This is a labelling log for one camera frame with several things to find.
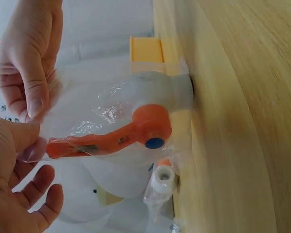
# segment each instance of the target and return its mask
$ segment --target wooden panel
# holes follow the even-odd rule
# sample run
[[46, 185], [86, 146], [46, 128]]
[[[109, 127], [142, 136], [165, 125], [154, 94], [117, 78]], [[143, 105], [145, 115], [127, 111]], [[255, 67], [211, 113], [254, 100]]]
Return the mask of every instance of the wooden panel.
[[195, 88], [176, 216], [187, 233], [291, 233], [291, 0], [155, 2]]

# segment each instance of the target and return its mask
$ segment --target hand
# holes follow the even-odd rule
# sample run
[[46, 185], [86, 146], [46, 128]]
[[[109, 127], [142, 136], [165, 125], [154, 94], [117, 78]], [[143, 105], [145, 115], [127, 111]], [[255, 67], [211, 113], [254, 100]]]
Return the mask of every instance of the hand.
[[17, 161], [16, 155], [44, 154], [46, 142], [38, 137], [39, 130], [35, 123], [17, 124], [0, 119], [0, 233], [42, 233], [62, 208], [62, 187], [55, 184], [48, 191], [46, 203], [38, 211], [28, 212], [52, 183], [51, 166], [42, 166], [21, 192], [12, 192], [35, 166]]
[[39, 120], [50, 107], [63, 13], [62, 0], [18, 0], [0, 40], [0, 91], [11, 112]]

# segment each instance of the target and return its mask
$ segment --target metal screw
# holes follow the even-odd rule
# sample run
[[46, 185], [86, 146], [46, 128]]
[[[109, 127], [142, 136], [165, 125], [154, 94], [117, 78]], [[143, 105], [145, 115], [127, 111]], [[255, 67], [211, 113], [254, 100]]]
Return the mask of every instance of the metal screw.
[[170, 226], [170, 233], [181, 233], [180, 227], [178, 227], [176, 224], [173, 224]]

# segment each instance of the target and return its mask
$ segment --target white plastic fitting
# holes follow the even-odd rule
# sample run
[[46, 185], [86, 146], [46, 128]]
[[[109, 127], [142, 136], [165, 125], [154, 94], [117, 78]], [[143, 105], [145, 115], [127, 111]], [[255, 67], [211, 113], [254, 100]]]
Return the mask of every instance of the white plastic fitting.
[[175, 188], [174, 170], [167, 165], [159, 166], [152, 175], [150, 185], [155, 192], [171, 196]]

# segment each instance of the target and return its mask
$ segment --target blue button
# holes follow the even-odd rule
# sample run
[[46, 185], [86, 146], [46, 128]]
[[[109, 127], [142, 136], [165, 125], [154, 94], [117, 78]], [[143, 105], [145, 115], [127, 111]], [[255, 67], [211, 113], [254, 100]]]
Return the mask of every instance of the blue button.
[[147, 147], [149, 149], [158, 149], [158, 148], [161, 148], [164, 144], [165, 144], [165, 142], [163, 139], [161, 139], [159, 137], [155, 137], [155, 138], [149, 139], [145, 143], [145, 147]]

